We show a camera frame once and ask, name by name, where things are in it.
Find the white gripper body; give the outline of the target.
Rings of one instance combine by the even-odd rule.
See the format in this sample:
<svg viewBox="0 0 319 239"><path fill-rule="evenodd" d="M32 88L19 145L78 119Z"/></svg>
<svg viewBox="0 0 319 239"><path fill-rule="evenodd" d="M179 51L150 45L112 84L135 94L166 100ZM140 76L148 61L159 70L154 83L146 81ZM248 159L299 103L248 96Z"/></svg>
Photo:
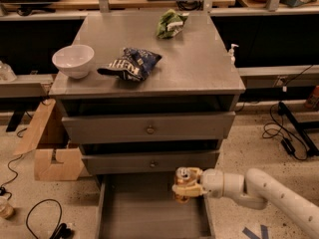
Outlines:
<svg viewBox="0 0 319 239"><path fill-rule="evenodd" d="M244 176L207 169L200 176L203 193L212 198L235 198L244 191Z"/></svg>

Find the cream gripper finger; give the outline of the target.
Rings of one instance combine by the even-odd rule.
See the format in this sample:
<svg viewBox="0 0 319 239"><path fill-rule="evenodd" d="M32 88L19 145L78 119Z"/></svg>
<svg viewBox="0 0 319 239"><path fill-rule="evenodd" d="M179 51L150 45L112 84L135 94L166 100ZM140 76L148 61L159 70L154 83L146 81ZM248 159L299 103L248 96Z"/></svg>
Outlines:
<svg viewBox="0 0 319 239"><path fill-rule="evenodd" d="M201 175L203 173L202 169L200 169L198 167L190 167L188 169L188 172L189 172L189 179L188 179L189 182L192 182L192 183L199 183L200 182Z"/></svg>
<svg viewBox="0 0 319 239"><path fill-rule="evenodd" d="M205 191L199 184L193 186L174 185L172 191L177 195L185 197L198 197L205 194Z"/></svg>

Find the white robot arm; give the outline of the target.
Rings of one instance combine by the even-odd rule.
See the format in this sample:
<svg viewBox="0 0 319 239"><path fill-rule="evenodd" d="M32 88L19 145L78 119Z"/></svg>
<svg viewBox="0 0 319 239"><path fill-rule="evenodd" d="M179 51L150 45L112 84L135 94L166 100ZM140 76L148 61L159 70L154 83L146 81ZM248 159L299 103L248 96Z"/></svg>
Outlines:
<svg viewBox="0 0 319 239"><path fill-rule="evenodd" d="M319 239L319 207L261 169L250 168L241 175L214 168L179 167L171 189L179 202L199 196L226 197L256 210L270 202L311 239Z"/></svg>

